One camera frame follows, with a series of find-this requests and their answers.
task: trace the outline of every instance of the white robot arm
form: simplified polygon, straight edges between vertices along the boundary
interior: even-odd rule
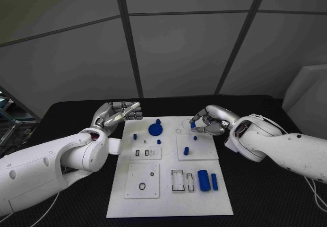
[[[32,207],[96,172],[108,154],[121,152],[121,140],[108,138],[117,124],[141,118],[138,102],[105,103],[89,128],[1,158],[0,216]],[[63,174],[60,166],[76,171]]]
[[[196,127],[202,118],[206,127]],[[287,170],[327,183],[327,140],[292,133],[253,114],[239,118],[225,108],[209,105],[190,120],[191,131],[220,135],[230,130],[225,146],[249,160],[261,162],[268,155]]]

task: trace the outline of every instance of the gray wall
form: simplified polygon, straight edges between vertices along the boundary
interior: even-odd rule
[[[36,117],[73,100],[284,97],[327,62],[324,1],[124,2],[0,2],[0,89]]]

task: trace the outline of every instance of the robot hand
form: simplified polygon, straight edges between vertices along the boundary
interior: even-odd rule
[[[202,118],[202,121],[207,125],[206,127],[196,127],[194,122]],[[190,120],[190,127],[193,132],[207,133],[219,136],[225,133],[225,129],[232,129],[239,120],[239,116],[225,108],[209,105],[194,115]]]
[[[109,136],[119,122],[141,119],[140,102],[105,103],[94,114],[91,128],[102,130]]]

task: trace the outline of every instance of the black tablecloth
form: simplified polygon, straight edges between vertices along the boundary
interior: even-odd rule
[[[115,100],[56,103],[43,117],[27,146],[78,133],[89,126],[98,107],[108,101]],[[269,96],[196,96],[127,101],[141,102],[144,116],[194,115],[206,105],[215,104],[239,116],[262,114],[289,133],[299,132]],[[121,138],[122,131],[121,123],[111,137]],[[60,192],[37,226],[327,226],[327,214],[315,206],[302,176],[282,169],[268,157],[261,163],[255,163],[239,153],[233,153],[223,145],[226,137],[227,133],[215,137],[215,144],[233,216],[105,218],[117,164],[117,156],[109,155],[101,171]],[[317,188],[327,199],[327,185],[317,183]],[[55,197],[49,198],[39,205],[14,213],[1,225],[29,227],[43,215],[53,199]]]

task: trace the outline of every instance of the black ring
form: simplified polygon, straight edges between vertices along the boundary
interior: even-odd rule
[[[144,183],[141,183],[141,184],[144,184]],[[140,188],[140,190],[144,190],[145,188],[144,188],[144,189],[141,189],[141,184],[138,185],[138,188]],[[144,184],[144,187],[145,187],[145,184]]]

